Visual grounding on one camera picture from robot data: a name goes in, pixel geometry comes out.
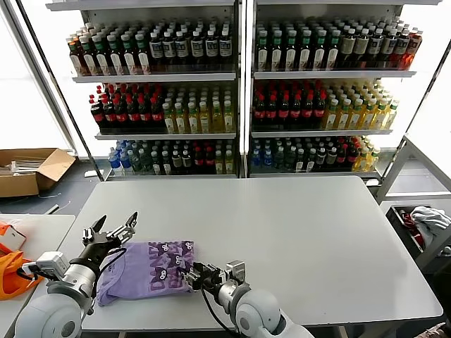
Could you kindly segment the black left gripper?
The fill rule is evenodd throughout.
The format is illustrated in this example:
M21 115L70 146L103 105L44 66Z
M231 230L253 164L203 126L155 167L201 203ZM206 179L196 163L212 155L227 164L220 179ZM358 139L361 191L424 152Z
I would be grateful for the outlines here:
M106 220L106 215L100 217L91 227L83 230L82 243L84 249L77 258L70 260L70 264L82 265L91 270L100 269L100 265L107 257L107 253L119 247L119 241L127 242L133 237L137 217L138 212L135 211L124 225L108 233L100 232Z

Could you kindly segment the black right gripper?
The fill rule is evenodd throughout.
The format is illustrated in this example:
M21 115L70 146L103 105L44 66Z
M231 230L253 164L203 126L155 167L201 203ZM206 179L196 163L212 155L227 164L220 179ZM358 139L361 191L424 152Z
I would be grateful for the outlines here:
M228 273L223 269L212 267L209 263L194 262L193 271L183 273L183 280L191 292L198 289L214 291L219 290L228 280Z

